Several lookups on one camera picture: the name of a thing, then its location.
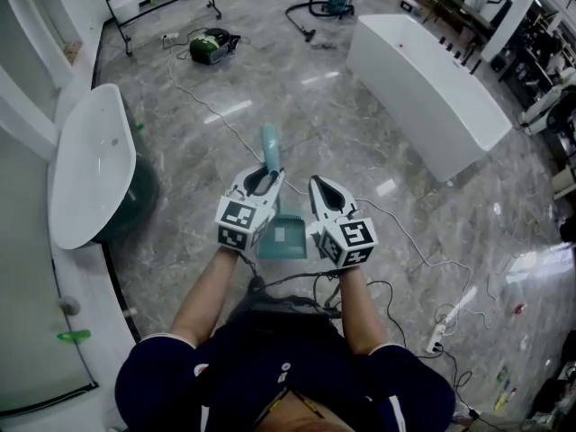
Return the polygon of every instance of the gray marble tile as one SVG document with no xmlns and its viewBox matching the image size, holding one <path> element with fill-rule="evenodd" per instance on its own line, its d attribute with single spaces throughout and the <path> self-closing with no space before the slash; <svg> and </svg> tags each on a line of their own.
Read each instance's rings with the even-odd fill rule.
<svg viewBox="0 0 576 432">
<path fill-rule="evenodd" d="M 183 0 L 128 28 L 134 39 L 131 58 L 123 54 L 115 29 L 104 28 L 99 82 L 117 84 L 136 122 L 143 123 L 138 134 L 161 183 L 152 217 L 112 245 L 121 288 L 138 312 L 140 332 L 170 325 L 216 248 L 212 220 L 220 196 L 240 170 L 257 163 L 234 131 L 261 158 L 260 127 L 272 123 L 286 179 L 298 190 L 307 192 L 314 174 L 331 178 L 392 212 L 416 241 L 427 263 L 390 214 L 359 203 L 373 219 L 380 241 L 364 266 L 366 280 L 392 285 L 390 313 L 412 351 L 424 352 L 438 306 L 459 302 L 469 274 L 454 264 L 428 264 L 452 259 L 473 270 L 467 290 L 475 289 L 475 295 L 465 307 L 484 312 L 486 321 L 461 312 L 457 328 L 449 330 L 455 329 L 454 334 L 443 344 L 458 359 L 459 374 L 472 370 L 461 394 L 480 410 L 492 409 L 500 389 L 496 375 L 506 364 L 518 395 L 502 413 L 521 417 L 557 368 L 563 339 L 575 323 L 572 250 L 561 244 L 556 226 L 566 214 L 551 196 L 550 177 L 557 168 L 545 144 L 512 130 L 485 157 L 440 184 L 397 123 L 347 71 L 355 20 L 321 21 L 306 10 L 294 13 L 307 28 L 317 29 L 315 41 L 337 46 L 313 49 L 284 16 L 285 8 L 300 1 L 306 0 L 217 0 L 224 14 L 217 22 L 206 0 Z M 399 1 L 356 0 L 356 14 L 396 13 Z M 187 33 L 203 26 L 241 34 L 235 56 L 208 67 L 176 59 L 185 47 L 162 49 L 162 33 L 180 32 L 179 42 L 184 42 Z M 459 34 L 442 22 L 426 27 L 461 46 Z M 174 80 L 224 114 L 232 130 L 175 87 L 168 62 Z M 484 63 L 476 76 L 513 120 L 519 104 L 490 66 Z M 314 221 L 307 196 L 285 185 L 281 198 L 283 206 L 301 211 L 307 224 Z M 258 270 L 270 283 L 332 268 L 319 258 L 310 238 L 308 248 L 306 260 L 256 261 Z M 244 296 L 249 277 L 248 267 L 240 263 L 219 324 Z M 312 279 L 301 278 L 270 293 L 311 297 L 312 285 Z M 319 301 L 335 286 L 319 279 Z M 401 333 L 386 312 L 389 287 L 375 283 L 370 293 L 390 340 L 400 343 Z M 526 310 L 516 315 L 521 303 Z M 425 363 L 452 380 L 449 358 Z"/>
</svg>

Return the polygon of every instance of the freestanding bathtub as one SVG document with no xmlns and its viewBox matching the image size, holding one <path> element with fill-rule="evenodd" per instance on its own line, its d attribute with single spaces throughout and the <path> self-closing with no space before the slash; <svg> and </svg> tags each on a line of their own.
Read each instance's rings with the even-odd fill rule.
<svg viewBox="0 0 576 432">
<path fill-rule="evenodd" d="M 511 127 L 480 81 L 407 15 L 360 16 L 346 65 L 438 181 L 460 173 Z"/>
<path fill-rule="evenodd" d="M 151 213 L 158 179 L 134 147 L 118 86 L 90 91 L 68 116 L 58 144 L 50 232 L 63 249 L 106 241 Z"/>
</svg>

